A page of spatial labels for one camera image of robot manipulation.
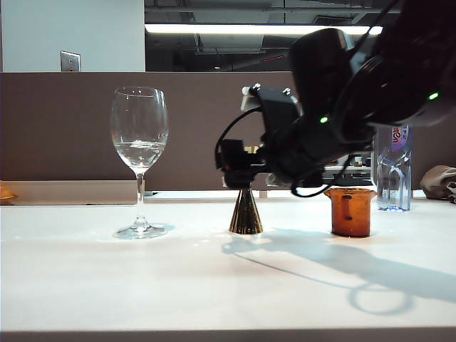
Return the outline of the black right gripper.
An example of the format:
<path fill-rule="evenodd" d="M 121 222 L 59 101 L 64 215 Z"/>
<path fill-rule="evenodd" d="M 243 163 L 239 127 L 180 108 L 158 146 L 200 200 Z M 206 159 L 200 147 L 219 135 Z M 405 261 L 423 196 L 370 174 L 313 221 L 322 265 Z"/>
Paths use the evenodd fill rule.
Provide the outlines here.
<path fill-rule="evenodd" d="M 216 168 L 228 188 L 250 188 L 259 173 L 270 173 L 273 185 L 320 187 L 324 167 L 343 156 L 328 116 L 303 116 L 264 143 L 264 159 L 244 150 L 242 140 L 222 139 L 215 146 Z"/>

